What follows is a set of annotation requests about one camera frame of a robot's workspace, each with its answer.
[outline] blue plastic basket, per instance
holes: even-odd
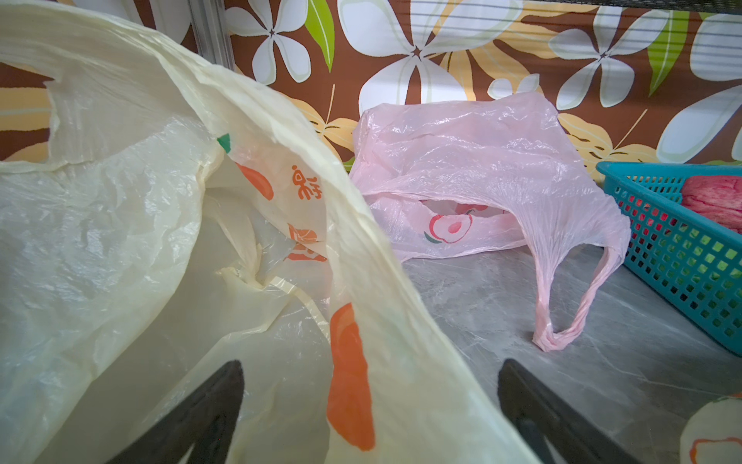
[[[742,177],[742,167],[603,162],[597,169],[605,193],[631,218],[624,264],[742,356],[742,235],[680,205],[688,177]]]

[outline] brown floral background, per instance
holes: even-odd
[[[739,59],[735,34],[742,37],[742,23],[735,17],[540,1],[490,3],[480,11],[470,1],[442,1],[421,13],[410,0],[225,1],[237,72],[291,97],[343,161],[353,157],[359,105],[451,96],[486,101],[532,90],[557,106],[560,122],[596,180],[594,165],[603,159],[740,162],[733,148],[742,150],[742,142],[735,147],[742,128],[737,109],[742,74],[735,72],[742,71],[724,67]],[[158,0],[77,4],[158,28],[195,50],[192,28],[181,24],[182,5],[173,10],[173,2]],[[170,22],[168,15],[174,18]],[[488,30],[495,20],[498,25]],[[427,40],[414,36],[420,24],[429,24],[422,28],[430,34]],[[710,52],[719,41],[731,50],[727,57]],[[588,76],[582,69],[591,63],[597,70]],[[704,63],[710,63],[705,71]],[[398,68],[407,71],[389,80]],[[32,71],[0,65],[0,160],[45,159],[47,78]],[[601,85],[610,87],[606,101]],[[697,135],[702,139],[697,149],[672,152],[676,140],[695,137],[687,135],[688,127],[702,126],[695,121],[704,118],[717,122]]]

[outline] pink plastic bag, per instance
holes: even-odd
[[[629,219],[590,178],[540,94],[495,102],[379,105],[355,130],[350,173],[396,255],[449,258],[527,244],[536,262],[533,342],[561,350],[623,262]],[[604,246],[572,325],[554,333],[549,292],[573,247]]]

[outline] white bag with red print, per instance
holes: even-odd
[[[538,462],[287,98],[46,1],[0,59],[54,79],[0,163],[0,460],[104,462],[239,359],[230,463]]]

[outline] red cloth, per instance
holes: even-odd
[[[689,177],[680,193],[686,208],[742,234],[742,177]]]

